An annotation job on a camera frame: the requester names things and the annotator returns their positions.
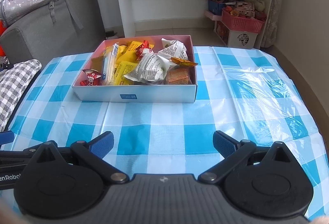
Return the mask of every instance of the baseboard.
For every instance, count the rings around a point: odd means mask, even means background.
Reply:
[[[124,31],[123,31],[123,26],[113,26],[110,28],[105,28],[105,32],[113,30],[114,32],[117,32],[117,36],[119,38],[124,37]]]
[[[275,45],[269,48],[262,48],[262,50],[274,56],[288,77],[292,79],[307,109],[312,115],[323,140],[329,143],[329,116],[313,92],[311,86]]]
[[[171,18],[135,22],[136,31],[170,28],[213,28],[214,21],[209,18]]]

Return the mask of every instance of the pink plastic basket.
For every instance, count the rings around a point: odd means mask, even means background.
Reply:
[[[263,21],[252,19],[252,18],[243,18],[232,16],[230,13],[223,11],[223,19],[222,22],[231,30],[235,31],[247,31],[253,33],[260,33],[262,30]]]

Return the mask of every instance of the sofa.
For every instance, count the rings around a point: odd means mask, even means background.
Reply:
[[[69,0],[83,25],[80,30],[65,0],[54,2],[56,22],[49,5],[27,14],[0,37],[0,45],[12,64],[37,59],[42,66],[54,57],[93,52],[105,38],[97,0]]]

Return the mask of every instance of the blue and white checkered tablecloth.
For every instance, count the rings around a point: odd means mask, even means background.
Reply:
[[[134,173],[193,173],[223,157],[212,136],[222,130],[258,145],[284,141],[314,187],[306,216],[329,214],[329,168],[316,124],[293,82],[259,50],[194,47],[198,91],[193,104],[82,102],[71,85],[91,53],[53,59],[30,88],[10,129],[23,150],[47,140],[68,146],[112,131],[114,148],[104,158]],[[17,209],[12,190],[2,196]]]

